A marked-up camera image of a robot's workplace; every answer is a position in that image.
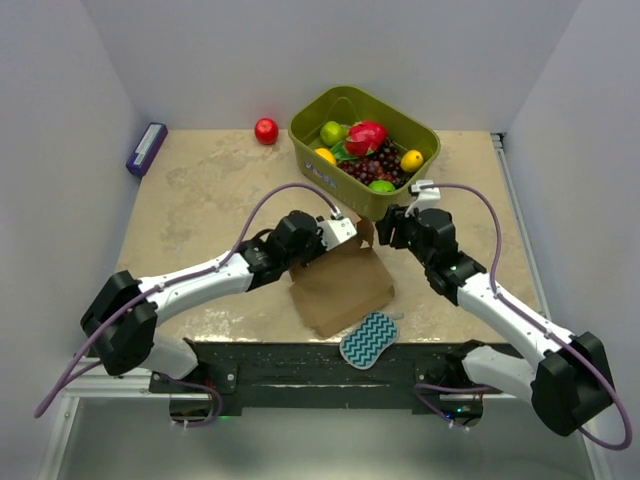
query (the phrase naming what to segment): lime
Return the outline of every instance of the lime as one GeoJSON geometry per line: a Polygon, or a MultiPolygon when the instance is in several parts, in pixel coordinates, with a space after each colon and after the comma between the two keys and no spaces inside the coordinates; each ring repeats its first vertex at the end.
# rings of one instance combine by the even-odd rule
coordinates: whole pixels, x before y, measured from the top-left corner
{"type": "Polygon", "coordinates": [[[369,184],[369,188],[374,192],[393,192],[396,187],[388,180],[374,180],[369,184]]]}
{"type": "Polygon", "coordinates": [[[326,145],[333,147],[339,141],[344,140],[348,133],[342,125],[331,120],[322,126],[320,138],[326,145]]]}

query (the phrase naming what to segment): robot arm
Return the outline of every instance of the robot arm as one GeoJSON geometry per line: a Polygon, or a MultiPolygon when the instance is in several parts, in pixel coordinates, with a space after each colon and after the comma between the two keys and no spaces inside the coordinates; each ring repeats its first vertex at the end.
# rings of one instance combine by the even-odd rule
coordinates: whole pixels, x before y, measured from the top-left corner
{"type": "Polygon", "coordinates": [[[243,241],[220,268],[216,267],[230,252],[155,277],[135,280],[128,271],[112,275],[82,317],[80,323],[87,336],[140,292],[156,285],[160,288],[98,337],[93,349],[105,370],[117,376],[142,367],[171,378],[184,378],[198,366],[196,354],[186,340],[168,337],[157,330],[158,326],[202,303],[275,282],[289,268],[309,263],[346,242],[356,235],[356,229],[351,220],[339,214],[325,220],[293,211],[275,229],[262,233],[268,233],[266,240],[259,234],[243,241]]]}
{"type": "Polygon", "coordinates": [[[490,325],[522,358],[499,353],[479,342],[461,355],[458,381],[495,387],[531,403],[540,419],[559,435],[569,435],[611,405],[612,398],[575,358],[550,338],[551,334],[584,355],[613,385],[600,340],[590,333],[576,336],[533,311],[504,287],[495,290],[486,269],[458,249],[451,214],[433,208],[438,189],[417,182],[409,207],[392,205],[376,223],[381,245],[409,249],[425,269],[430,286],[451,303],[490,325]],[[534,328],[524,312],[543,331],[534,328]]]}

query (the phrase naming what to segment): purple box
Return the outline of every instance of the purple box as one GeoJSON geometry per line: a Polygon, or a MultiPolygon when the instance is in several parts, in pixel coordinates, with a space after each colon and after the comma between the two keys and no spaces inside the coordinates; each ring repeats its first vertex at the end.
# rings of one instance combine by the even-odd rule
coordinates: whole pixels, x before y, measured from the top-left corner
{"type": "Polygon", "coordinates": [[[150,123],[135,151],[127,160],[127,169],[136,177],[144,177],[168,133],[164,123],[150,123]]]}

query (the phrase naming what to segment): dragon fruit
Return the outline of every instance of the dragon fruit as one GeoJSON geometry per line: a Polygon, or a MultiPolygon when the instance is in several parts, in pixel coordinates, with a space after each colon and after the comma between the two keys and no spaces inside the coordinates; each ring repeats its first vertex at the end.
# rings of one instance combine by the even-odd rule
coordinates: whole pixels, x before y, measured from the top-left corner
{"type": "Polygon", "coordinates": [[[359,122],[349,129],[344,148],[351,155],[363,157],[378,150],[386,136],[386,128],[379,123],[359,122]]]}

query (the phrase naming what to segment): black metal bar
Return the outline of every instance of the black metal bar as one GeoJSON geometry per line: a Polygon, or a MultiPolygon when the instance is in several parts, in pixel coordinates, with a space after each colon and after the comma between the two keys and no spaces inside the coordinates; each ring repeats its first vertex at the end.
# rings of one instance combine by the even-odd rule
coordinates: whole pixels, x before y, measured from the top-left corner
{"type": "MultiPolygon", "coordinates": [[[[195,343],[203,368],[193,381],[213,381],[224,400],[224,415],[241,415],[243,408],[349,408],[405,409],[431,413],[414,395],[416,383],[451,387],[461,384],[452,358],[465,344],[395,344],[369,370],[357,370],[341,357],[337,344],[195,343]]],[[[492,345],[517,355],[507,344],[492,345]]],[[[187,393],[192,390],[152,380],[152,393],[187,393]]],[[[441,409],[464,410],[460,418],[478,417],[473,402],[429,400],[441,409]]],[[[189,402],[174,402],[172,411],[189,402]]]]}

